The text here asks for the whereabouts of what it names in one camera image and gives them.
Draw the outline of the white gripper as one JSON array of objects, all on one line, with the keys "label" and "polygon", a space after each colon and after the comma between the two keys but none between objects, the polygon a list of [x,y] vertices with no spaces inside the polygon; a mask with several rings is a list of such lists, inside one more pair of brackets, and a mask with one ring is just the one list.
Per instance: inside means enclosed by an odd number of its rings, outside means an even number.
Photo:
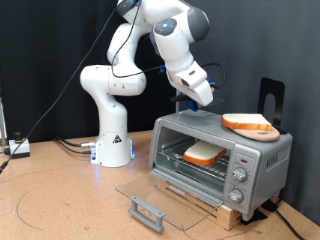
[{"label": "white gripper", "polygon": [[213,101],[213,93],[207,81],[207,73],[196,61],[187,65],[166,63],[165,66],[169,83],[174,88],[202,106],[207,106]]}]

